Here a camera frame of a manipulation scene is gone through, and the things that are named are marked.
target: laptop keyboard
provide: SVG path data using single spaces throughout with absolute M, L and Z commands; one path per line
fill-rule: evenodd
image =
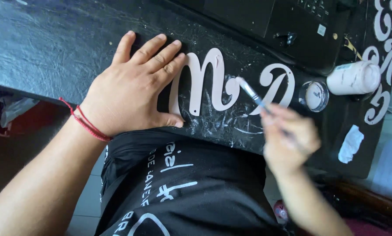
M 329 8 L 333 0 L 298 0 L 298 6 L 314 15 L 319 21 L 329 22 Z

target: black table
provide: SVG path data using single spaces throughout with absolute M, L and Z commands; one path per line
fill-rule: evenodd
M 389 3 L 383 2 L 383 16 Z M 347 33 L 350 40 L 363 52 L 374 45 L 379 51 L 380 65 L 387 55 L 384 42 L 375 38 L 374 18 L 377 10 L 374 1 L 365 2 L 355 10 Z M 54 101 L 63 97 L 68 102 L 80 104 L 93 79 L 109 66 L 117 44 L 128 31 L 139 34 L 135 49 L 160 32 L 169 41 L 180 39 L 185 53 L 193 52 L 201 63 L 211 48 L 222 52 L 225 75 L 242 76 L 250 84 L 259 84 L 264 67 L 280 63 L 274 57 L 262 54 L 219 32 L 201 26 L 169 9 L 148 0 L 0 0 L 0 87 L 25 93 L 27 96 Z M 289 66 L 297 86 L 310 80 L 325 78 L 312 76 Z M 275 75 L 282 71 L 273 71 Z M 382 91 L 391 91 L 382 75 Z M 179 104 L 183 118 L 187 121 L 182 129 L 170 131 L 194 138 L 219 143 L 233 148 L 262 153 L 264 138 L 260 118 L 247 114 L 256 107 L 243 92 L 228 110 L 216 111 L 210 102 L 212 67 L 205 74 L 200 116 L 188 113 L 191 82 L 183 71 L 179 86 Z M 168 110 L 168 86 L 159 99 L 159 110 Z M 256 88 L 266 94 L 268 87 Z M 226 104 L 228 95 L 222 100 Z M 364 122 L 366 112 L 379 105 L 352 102 L 348 96 L 333 96 L 326 109 L 320 113 L 306 113 L 316 121 L 323 147 L 308 161 L 308 164 L 333 173 L 366 178 L 371 167 L 374 151 L 380 136 L 382 121 L 375 125 Z M 349 164 L 337 159 L 345 135 L 355 124 L 365 135 L 361 148 Z

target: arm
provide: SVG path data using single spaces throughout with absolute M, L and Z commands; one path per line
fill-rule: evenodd
M 111 137 L 183 126 L 180 116 L 157 111 L 158 94 L 184 64 L 183 53 L 174 57 L 181 43 L 170 44 L 153 57 L 167 40 L 159 35 L 130 58 L 135 37 L 130 31 L 122 38 L 112 65 L 94 80 L 80 106 L 88 120 Z M 70 117 L 0 193 L 0 235 L 62 235 L 105 145 Z
M 264 111 L 261 114 L 267 141 L 264 157 L 276 177 L 290 217 L 298 226 L 314 235 L 353 235 L 303 169 L 308 156 L 299 152 L 296 145 L 280 131 L 283 128 L 293 133 L 298 142 L 313 153 L 320 147 L 314 122 L 278 105 L 270 105 L 270 110 L 274 117 Z

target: paintbrush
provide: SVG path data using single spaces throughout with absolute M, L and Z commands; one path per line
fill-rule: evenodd
M 251 97 L 251 99 L 254 101 L 254 103 L 256 103 L 257 105 L 261 106 L 268 115 L 274 116 L 272 112 L 270 112 L 269 109 L 267 109 L 267 107 L 263 104 L 263 101 L 261 99 L 261 97 L 259 95 L 257 95 L 257 93 L 253 90 L 253 88 L 248 85 L 248 83 L 244 80 L 244 78 L 241 77 L 237 77 L 235 78 L 235 80 L 237 81 L 237 83 L 240 84 L 241 88 Z M 296 137 L 293 135 L 293 133 L 290 133 L 284 129 L 281 129 L 282 133 L 284 134 L 285 137 L 287 137 L 288 139 L 290 139 L 298 148 L 298 150 L 303 153 L 303 154 L 309 154 L 305 148 L 299 144 L 298 140 L 296 139 Z

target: paint jar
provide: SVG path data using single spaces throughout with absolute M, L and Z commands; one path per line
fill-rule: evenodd
M 337 66 L 327 77 L 327 86 L 334 95 L 374 92 L 380 82 L 380 68 L 371 61 Z
M 320 112 L 329 103 L 329 89 L 324 82 L 309 81 L 300 88 L 298 102 L 310 111 Z

